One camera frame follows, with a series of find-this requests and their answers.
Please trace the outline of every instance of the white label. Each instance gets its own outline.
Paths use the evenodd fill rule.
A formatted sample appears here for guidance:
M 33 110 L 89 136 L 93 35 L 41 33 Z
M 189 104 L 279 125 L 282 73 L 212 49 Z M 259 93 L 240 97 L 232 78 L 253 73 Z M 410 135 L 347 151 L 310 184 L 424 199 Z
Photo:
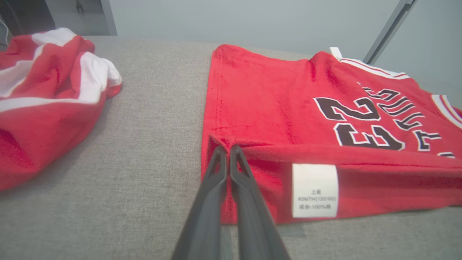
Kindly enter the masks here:
M 293 217 L 336 217 L 338 206 L 335 165 L 292 164 Z

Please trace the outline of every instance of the red jersey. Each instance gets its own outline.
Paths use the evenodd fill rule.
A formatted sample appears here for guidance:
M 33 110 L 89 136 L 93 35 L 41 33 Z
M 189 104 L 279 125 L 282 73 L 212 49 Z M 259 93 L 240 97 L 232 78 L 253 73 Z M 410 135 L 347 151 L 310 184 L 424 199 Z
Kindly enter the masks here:
M 462 204 L 462 112 L 405 73 L 332 50 L 282 61 L 219 46 L 202 176 L 217 145 L 240 145 L 276 223 L 312 219 L 292 217 L 293 163 L 336 165 L 337 218 Z M 230 183 L 222 222 L 237 222 Z
M 83 141 L 122 78 L 66 28 L 20 35 L 0 52 L 0 191 L 36 176 Z

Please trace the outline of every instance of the red basketball jersey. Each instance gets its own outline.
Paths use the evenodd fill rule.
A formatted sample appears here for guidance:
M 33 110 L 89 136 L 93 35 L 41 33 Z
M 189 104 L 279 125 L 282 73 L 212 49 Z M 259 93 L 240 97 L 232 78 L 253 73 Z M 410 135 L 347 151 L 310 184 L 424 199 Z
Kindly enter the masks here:
M 0 51 L 0 191 L 30 180 L 82 142 L 122 77 L 67 28 L 11 40 Z
M 292 164 L 336 165 L 337 218 L 462 204 L 462 117 L 405 73 L 319 52 L 282 61 L 221 45 L 212 56 L 202 176 L 243 148 L 277 223 L 293 218 Z M 236 223 L 228 183 L 222 222 Z

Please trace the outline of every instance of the care label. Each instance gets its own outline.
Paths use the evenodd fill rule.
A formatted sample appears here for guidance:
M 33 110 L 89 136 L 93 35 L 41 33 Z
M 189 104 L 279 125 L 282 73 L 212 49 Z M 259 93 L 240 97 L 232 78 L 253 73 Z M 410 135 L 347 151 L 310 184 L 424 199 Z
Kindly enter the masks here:
M 335 165 L 292 164 L 293 217 L 336 217 L 338 206 Z

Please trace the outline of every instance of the black number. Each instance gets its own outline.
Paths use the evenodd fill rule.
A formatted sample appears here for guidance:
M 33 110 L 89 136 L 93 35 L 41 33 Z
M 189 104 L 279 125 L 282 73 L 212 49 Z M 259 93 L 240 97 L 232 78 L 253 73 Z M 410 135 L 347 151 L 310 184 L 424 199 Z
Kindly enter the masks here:
M 438 153 L 439 156 L 444 156 L 448 158 L 455 158 L 454 154 L 452 152 L 443 152 L 443 153 Z
M 419 141 L 419 147 L 418 147 L 419 151 L 430 151 L 430 144 L 425 142 L 425 139 L 431 139 L 431 140 L 441 139 L 441 136 L 439 135 L 439 133 L 429 134 L 421 130 L 413 131 L 413 133 L 415 134 L 417 141 Z
M 366 93 L 373 99 L 382 99 L 382 100 L 385 100 L 385 101 L 390 101 L 392 100 L 394 97 L 396 97 L 397 95 L 401 94 L 397 91 L 394 91 L 394 90 L 391 90 L 391 89 L 382 89 L 381 91 L 379 91 L 377 94 L 370 88 L 368 87 L 363 87 L 364 91 L 366 91 Z
M 401 115 L 402 113 L 408 111 L 409 109 L 415 107 L 414 104 L 410 103 L 407 104 L 405 107 L 401 108 L 398 111 L 391 112 L 391 109 L 399 107 L 401 104 L 404 102 L 409 101 L 407 97 L 403 97 L 400 100 L 396 101 L 395 103 L 391 105 L 386 105 L 386 104 L 377 104 L 378 107 L 380 107 L 385 113 L 391 115 L 392 117 L 396 117 L 397 115 Z
M 372 125 L 371 128 L 374 135 L 369 135 L 364 132 L 361 133 L 366 138 L 365 141 L 356 141 L 354 134 L 358 134 L 359 132 L 349 123 L 337 123 L 334 130 L 340 145 L 381 148 L 397 151 L 403 150 L 406 147 L 405 143 L 396 139 L 382 126 Z M 376 137 L 382 138 L 385 141 L 385 144 L 378 143 Z
M 415 121 L 414 123 L 412 124 L 408 124 L 409 121 L 411 121 L 412 119 L 414 118 L 424 118 L 425 116 L 422 114 L 422 113 L 414 113 L 414 114 L 411 114 L 409 115 L 407 118 L 403 119 L 403 120 L 398 120 L 398 119 L 393 119 L 393 121 L 395 122 L 395 124 L 403 129 L 403 130 L 406 130 L 408 131 L 409 129 L 411 128 L 414 128 L 414 127 L 418 127 L 418 126 L 421 126 L 422 123 L 419 122 L 419 121 Z
M 369 98 L 360 98 L 354 101 L 358 108 L 364 107 L 368 112 L 360 112 L 342 105 L 339 101 L 330 98 L 314 98 L 319 110 L 330 120 L 346 121 L 343 115 L 359 120 L 379 121 L 380 115 Z

